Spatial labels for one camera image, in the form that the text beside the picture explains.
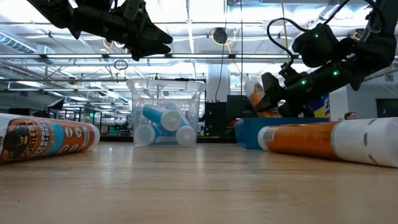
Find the wooden table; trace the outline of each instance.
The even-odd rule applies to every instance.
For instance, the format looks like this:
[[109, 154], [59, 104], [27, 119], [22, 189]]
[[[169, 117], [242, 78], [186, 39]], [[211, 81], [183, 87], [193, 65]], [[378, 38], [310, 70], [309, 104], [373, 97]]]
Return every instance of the wooden table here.
[[101, 143], [0, 167], [2, 224], [398, 222], [398, 169], [235, 144]]

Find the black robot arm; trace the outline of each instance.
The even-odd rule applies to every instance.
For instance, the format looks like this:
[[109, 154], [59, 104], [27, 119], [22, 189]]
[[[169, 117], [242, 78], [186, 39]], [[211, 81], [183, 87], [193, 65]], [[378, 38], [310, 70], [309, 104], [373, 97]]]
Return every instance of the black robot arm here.
[[398, 21], [398, 1], [371, 1], [366, 1], [373, 10], [366, 18], [368, 25], [358, 41], [352, 38], [338, 41], [327, 24], [305, 30], [297, 37], [292, 45], [294, 52], [301, 55], [306, 66], [319, 68], [311, 73], [297, 73], [291, 63], [285, 63], [279, 73], [285, 78], [283, 88], [271, 73], [263, 74], [266, 95], [256, 105], [256, 110], [276, 108], [280, 100], [285, 100], [278, 108], [280, 114], [297, 117], [305, 113], [310, 101], [347, 84], [358, 90], [366, 76], [388, 67], [396, 53], [394, 32]]
[[53, 25], [68, 28], [76, 39], [83, 31], [122, 43], [134, 60], [170, 52], [165, 44], [171, 44], [173, 38], [150, 21], [143, 0], [126, 0], [114, 9], [114, 0], [75, 0], [76, 8], [68, 0], [28, 1]]

